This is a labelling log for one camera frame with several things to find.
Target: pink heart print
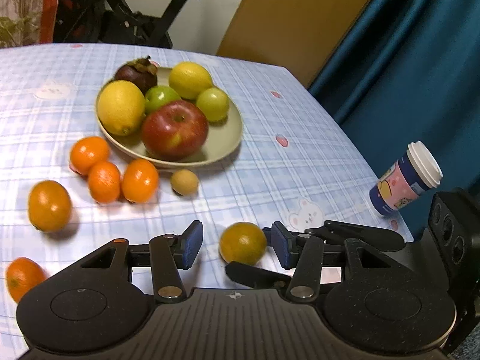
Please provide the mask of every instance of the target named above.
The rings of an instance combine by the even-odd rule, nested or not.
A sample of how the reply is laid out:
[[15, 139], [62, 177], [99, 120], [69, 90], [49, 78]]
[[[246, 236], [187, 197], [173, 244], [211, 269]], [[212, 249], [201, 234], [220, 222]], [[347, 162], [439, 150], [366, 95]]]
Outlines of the pink heart print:
[[280, 143], [281, 146], [288, 147], [289, 141], [283, 135], [278, 134], [277, 136], [275, 136], [275, 139], [277, 140], [278, 143]]

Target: blue curtain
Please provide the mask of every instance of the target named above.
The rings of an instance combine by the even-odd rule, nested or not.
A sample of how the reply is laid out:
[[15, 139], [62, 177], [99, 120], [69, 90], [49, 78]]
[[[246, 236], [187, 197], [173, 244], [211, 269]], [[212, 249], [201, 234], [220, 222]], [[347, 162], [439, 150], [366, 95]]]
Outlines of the blue curtain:
[[[480, 189], [480, 0], [372, 0], [309, 90], [377, 175], [421, 140], [438, 190]], [[416, 238], [433, 193], [401, 210]]]

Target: white cup lid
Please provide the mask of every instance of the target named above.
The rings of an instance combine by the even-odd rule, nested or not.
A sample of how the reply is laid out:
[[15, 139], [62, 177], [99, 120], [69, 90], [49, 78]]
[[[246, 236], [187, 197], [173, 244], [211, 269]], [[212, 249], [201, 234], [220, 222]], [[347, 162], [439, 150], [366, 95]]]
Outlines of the white cup lid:
[[407, 155], [412, 162], [412, 166], [429, 188], [436, 188], [440, 185], [440, 180], [443, 177], [442, 170], [422, 142], [418, 140], [410, 143]]

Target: metal screw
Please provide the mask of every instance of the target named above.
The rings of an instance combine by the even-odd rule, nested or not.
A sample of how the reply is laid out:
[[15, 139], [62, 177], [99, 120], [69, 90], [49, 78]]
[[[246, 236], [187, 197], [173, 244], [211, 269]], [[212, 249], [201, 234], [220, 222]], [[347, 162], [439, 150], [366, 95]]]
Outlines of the metal screw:
[[158, 294], [162, 298], [178, 298], [182, 294], [182, 290], [176, 286], [166, 286], [160, 288]]
[[310, 298], [314, 290], [307, 286], [296, 286], [290, 290], [290, 293], [296, 298]]

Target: plaid tablecloth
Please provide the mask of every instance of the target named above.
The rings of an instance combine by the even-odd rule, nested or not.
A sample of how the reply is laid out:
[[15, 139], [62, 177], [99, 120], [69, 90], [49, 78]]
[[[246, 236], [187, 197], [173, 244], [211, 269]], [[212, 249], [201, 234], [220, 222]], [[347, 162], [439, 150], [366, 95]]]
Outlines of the plaid tablecloth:
[[[98, 205], [86, 182], [68, 168], [71, 146], [100, 135], [94, 101], [102, 84], [127, 60], [150, 55], [161, 66], [190, 60], [205, 66], [238, 105], [243, 141], [231, 156], [198, 168], [199, 195], [180, 198], [169, 173], [144, 205]], [[114, 151], [121, 171], [128, 161]], [[47, 236], [27, 218], [27, 196], [38, 181], [53, 179], [69, 192], [75, 212], [63, 232]], [[147, 243], [203, 222], [196, 263], [182, 271], [185, 286], [232, 287], [218, 254], [225, 227], [238, 221], [270, 226], [281, 220], [303, 231], [325, 219], [393, 228], [412, 237], [398, 215], [378, 217], [367, 204], [376, 176], [332, 118], [283, 67], [176, 50], [107, 44], [49, 44], [0, 51], [0, 271], [25, 256], [54, 274], [104, 243], [125, 237]], [[270, 250], [260, 266], [282, 272]], [[150, 271], [135, 269], [133, 283], [152, 293]], [[0, 358], [26, 349], [15, 303], [0, 281]]]

